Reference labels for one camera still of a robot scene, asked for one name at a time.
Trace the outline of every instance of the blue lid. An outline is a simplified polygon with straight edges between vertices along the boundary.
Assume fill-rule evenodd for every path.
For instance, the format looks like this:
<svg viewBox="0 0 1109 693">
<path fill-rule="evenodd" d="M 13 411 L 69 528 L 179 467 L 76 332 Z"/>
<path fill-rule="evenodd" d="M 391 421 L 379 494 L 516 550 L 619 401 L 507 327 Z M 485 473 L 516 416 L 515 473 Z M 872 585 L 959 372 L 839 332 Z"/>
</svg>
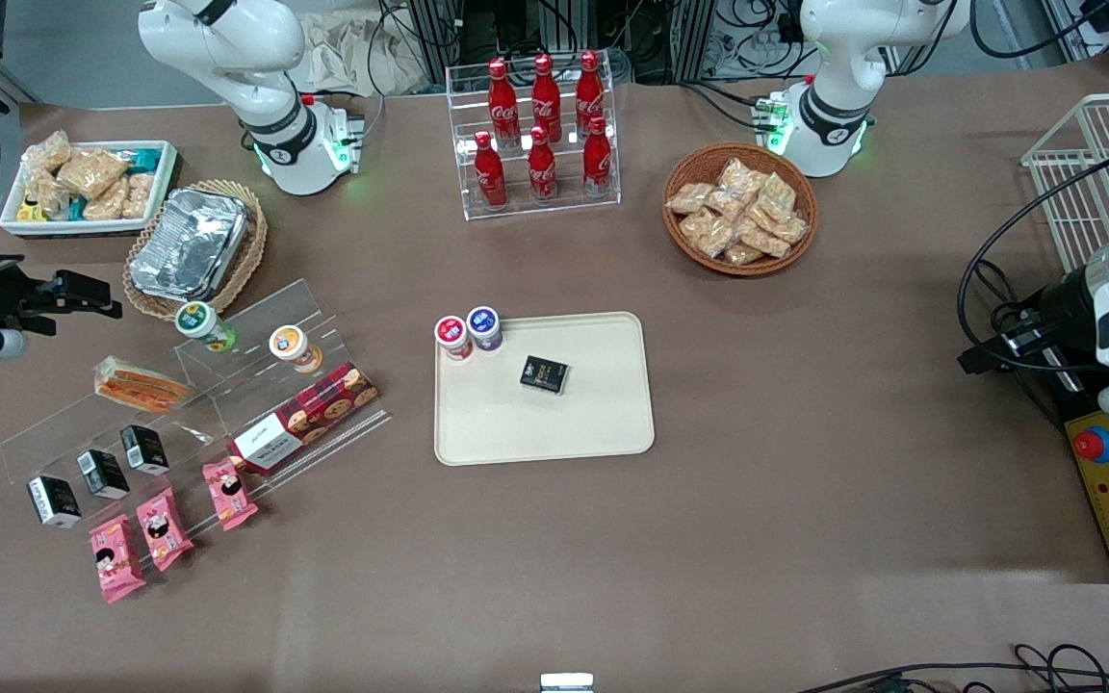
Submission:
<svg viewBox="0 0 1109 693">
<path fill-rule="evenodd" d="M 470 332 L 476 334 L 488 334 L 496 328 L 498 323 L 499 313 L 494 312 L 494 308 L 487 306 L 474 308 L 474 312 L 470 313 L 470 319 L 468 319 Z"/>
</svg>

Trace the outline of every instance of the red button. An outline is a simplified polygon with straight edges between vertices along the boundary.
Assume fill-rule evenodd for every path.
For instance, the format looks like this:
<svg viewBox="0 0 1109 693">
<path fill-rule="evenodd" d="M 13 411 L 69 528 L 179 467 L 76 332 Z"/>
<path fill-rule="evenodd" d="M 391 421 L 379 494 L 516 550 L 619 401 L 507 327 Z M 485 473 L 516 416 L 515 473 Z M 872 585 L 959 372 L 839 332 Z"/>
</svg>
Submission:
<svg viewBox="0 0 1109 693">
<path fill-rule="evenodd" d="M 1076 434 L 1072 438 L 1072 449 L 1083 459 L 1097 460 L 1106 452 L 1106 444 L 1101 439 L 1101 435 L 1091 430 L 1082 430 L 1081 434 Z"/>
</svg>

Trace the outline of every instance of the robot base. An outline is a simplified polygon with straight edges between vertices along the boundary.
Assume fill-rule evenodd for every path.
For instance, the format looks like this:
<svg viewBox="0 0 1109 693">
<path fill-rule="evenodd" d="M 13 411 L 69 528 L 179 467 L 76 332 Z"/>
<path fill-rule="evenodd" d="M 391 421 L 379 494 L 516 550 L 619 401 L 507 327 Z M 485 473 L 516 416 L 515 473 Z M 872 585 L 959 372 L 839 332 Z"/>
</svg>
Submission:
<svg viewBox="0 0 1109 693">
<path fill-rule="evenodd" d="M 836 132 L 842 133 L 842 140 L 837 141 L 837 144 L 824 144 L 820 133 L 806 125 L 798 106 L 806 89 L 808 89 L 806 84 L 793 84 L 784 93 L 784 101 L 790 104 L 790 122 L 784 139 L 783 155 L 808 177 L 833 175 L 844 170 L 846 162 L 849 162 L 849 157 L 857 152 L 858 141 L 862 140 L 866 128 L 858 128 L 853 135 L 844 128 L 841 131 L 833 131 L 828 133 L 828 140 L 833 140 Z"/>
<path fill-rule="evenodd" d="M 264 172 L 276 181 L 277 187 L 303 196 L 322 193 L 339 176 L 356 172 L 362 153 L 360 120 L 350 124 L 344 110 L 332 109 L 322 102 L 308 108 L 316 115 L 316 136 L 301 150 L 294 163 L 268 162 L 260 146 L 255 149 Z"/>
</svg>

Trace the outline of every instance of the pink snack package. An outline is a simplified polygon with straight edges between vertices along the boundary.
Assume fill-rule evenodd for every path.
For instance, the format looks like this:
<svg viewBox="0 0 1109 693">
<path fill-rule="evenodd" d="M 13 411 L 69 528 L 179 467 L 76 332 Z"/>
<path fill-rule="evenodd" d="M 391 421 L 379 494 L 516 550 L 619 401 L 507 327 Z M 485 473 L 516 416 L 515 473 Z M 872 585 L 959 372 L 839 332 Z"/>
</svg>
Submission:
<svg viewBox="0 0 1109 693">
<path fill-rule="evenodd" d="M 228 457 L 220 462 L 203 465 L 203 479 L 207 481 L 207 492 L 212 495 L 212 508 L 216 510 L 216 518 L 225 531 L 237 527 L 260 510 L 260 506 L 247 499 L 243 479 Z"/>
<path fill-rule="evenodd" d="M 131 521 L 119 516 L 89 532 L 96 556 L 96 578 L 105 604 L 144 587 L 140 559 L 131 548 Z"/>
<path fill-rule="evenodd" d="M 157 570 L 167 569 L 182 556 L 182 551 L 193 547 L 179 523 L 172 488 L 166 488 L 142 503 L 135 509 L 135 517 L 140 518 L 140 527 L 144 528 L 144 540 L 149 541 L 149 550 L 153 553 Z"/>
</svg>

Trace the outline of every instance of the foil container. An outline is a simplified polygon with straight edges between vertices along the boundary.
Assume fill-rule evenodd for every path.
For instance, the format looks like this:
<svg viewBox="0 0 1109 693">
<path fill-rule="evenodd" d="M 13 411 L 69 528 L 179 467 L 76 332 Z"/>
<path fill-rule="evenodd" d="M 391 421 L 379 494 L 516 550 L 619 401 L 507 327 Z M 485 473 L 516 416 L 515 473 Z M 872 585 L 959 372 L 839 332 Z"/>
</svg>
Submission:
<svg viewBox="0 0 1109 693">
<path fill-rule="evenodd" d="M 132 284 L 173 302 L 211 298 L 251 223 L 252 211 L 237 197 L 173 190 L 156 230 L 129 264 Z"/>
</svg>

